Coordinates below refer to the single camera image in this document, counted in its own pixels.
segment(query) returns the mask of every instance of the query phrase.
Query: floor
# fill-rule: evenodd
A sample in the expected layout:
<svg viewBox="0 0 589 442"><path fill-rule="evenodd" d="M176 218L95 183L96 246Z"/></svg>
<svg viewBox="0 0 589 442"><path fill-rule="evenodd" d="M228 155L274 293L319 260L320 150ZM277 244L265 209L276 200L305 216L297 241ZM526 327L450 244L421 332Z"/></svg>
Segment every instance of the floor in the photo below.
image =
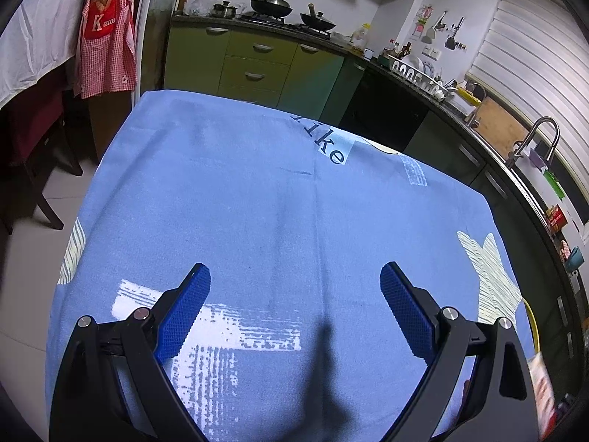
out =
<svg viewBox="0 0 589 442"><path fill-rule="evenodd" d="M0 381L25 421L45 441L49 309L71 229L96 171L89 123L67 130L84 174L76 177L65 171L59 145L48 148L37 168L38 183L45 183L43 193L64 222L63 230L46 225L20 178L11 181L7 211L14 221L13 235L0 225Z"/></svg>

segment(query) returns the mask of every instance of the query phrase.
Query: blue mug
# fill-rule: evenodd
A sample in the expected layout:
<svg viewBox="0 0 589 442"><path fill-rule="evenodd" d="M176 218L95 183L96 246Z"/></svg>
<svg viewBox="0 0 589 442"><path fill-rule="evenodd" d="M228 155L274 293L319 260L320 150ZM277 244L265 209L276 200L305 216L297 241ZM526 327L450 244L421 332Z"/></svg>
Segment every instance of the blue mug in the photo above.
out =
<svg viewBox="0 0 589 442"><path fill-rule="evenodd" d="M581 264L584 262L585 259L583 259L583 254L581 250L578 247L575 247L571 251L571 255L564 263L564 268L567 270L567 272L575 272L577 269L579 269L579 266L581 266Z"/></svg>

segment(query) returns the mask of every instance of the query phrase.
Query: silver handle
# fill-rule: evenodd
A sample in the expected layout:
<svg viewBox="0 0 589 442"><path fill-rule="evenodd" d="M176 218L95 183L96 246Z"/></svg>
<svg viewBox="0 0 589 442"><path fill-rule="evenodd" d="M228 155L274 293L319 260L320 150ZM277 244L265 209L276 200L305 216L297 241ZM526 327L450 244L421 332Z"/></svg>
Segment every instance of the silver handle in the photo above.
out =
<svg viewBox="0 0 589 442"><path fill-rule="evenodd" d="M312 46L304 45L302 43L300 44L300 47L308 53L317 53L319 51L317 48L313 48Z"/></svg>
<svg viewBox="0 0 589 442"><path fill-rule="evenodd" d="M567 342L568 342L568 358L572 359L575 357L575 353L572 351L572 335L570 332L567 332Z"/></svg>
<svg viewBox="0 0 589 442"><path fill-rule="evenodd" d="M558 302L558 308L560 309L560 317L562 319L562 323L566 327L566 326L568 326L568 319L567 319L567 313L564 312L564 304L562 303L561 296L557 297L557 302Z"/></svg>
<svg viewBox="0 0 589 442"><path fill-rule="evenodd" d="M246 71L246 78L253 81L260 81L260 79L264 79L264 76L266 75L259 75L257 73L250 73L249 71Z"/></svg>
<svg viewBox="0 0 589 442"><path fill-rule="evenodd" d="M476 158L475 158L475 157L474 157L472 154L470 154L469 150L468 150L468 149L466 149L466 148L465 148L463 145L459 144L459 145L458 145L458 149L459 149L459 150L460 150L460 152L461 152L461 153L462 153L464 156L466 156L466 157L468 158L468 160L469 160L470 162L472 162L472 163L473 163L473 164L474 164L474 165L475 165L477 168L478 168L478 167L481 165L481 163L480 163L480 162L478 162L478 161L477 161L477 159L476 159Z"/></svg>
<svg viewBox="0 0 589 442"><path fill-rule="evenodd" d="M260 43L254 43L254 50L263 51L264 53L269 53L274 49L273 46L268 45L261 45Z"/></svg>
<svg viewBox="0 0 589 442"><path fill-rule="evenodd" d="M208 33L214 33L214 34L220 35L222 33L227 33L228 31L229 31L229 28L213 28L213 26L207 26Z"/></svg>
<svg viewBox="0 0 589 442"><path fill-rule="evenodd" d="M488 171L485 171L485 176L487 176L489 183L491 183L493 185L493 187L497 190L497 193L499 193L503 199L507 199L507 194L505 193L503 188L501 186L499 186L499 183L497 183L497 181L495 181L495 178L493 176L491 176L491 174L489 174Z"/></svg>

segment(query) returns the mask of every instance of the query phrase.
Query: white blind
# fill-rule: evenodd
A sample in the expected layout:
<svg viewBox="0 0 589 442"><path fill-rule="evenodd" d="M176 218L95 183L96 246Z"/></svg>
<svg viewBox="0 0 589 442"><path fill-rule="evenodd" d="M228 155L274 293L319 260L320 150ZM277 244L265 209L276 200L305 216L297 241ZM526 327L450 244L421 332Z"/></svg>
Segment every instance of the white blind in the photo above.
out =
<svg viewBox="0 0 589 442"><path fill-rule="evenodd" d="M532 121L553 117L557 149L589 191L589 45L560 0L500 0L469 74Z"/></svg>

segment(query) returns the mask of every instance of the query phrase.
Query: cutting board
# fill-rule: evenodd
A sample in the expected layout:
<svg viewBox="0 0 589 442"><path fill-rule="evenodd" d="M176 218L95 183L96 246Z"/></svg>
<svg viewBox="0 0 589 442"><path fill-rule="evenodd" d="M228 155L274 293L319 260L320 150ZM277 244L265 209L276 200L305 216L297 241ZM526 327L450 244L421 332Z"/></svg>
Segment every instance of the cutting board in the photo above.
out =
<svg viewBox="0 0 589 442"><path fill-rule="evenodd" d="M481 103L476 119L480 121L478 132L496 151L507 159L513 151L515 141L522 141L528 130L511 114L499 106L491 98L485 98Z"/></svg>

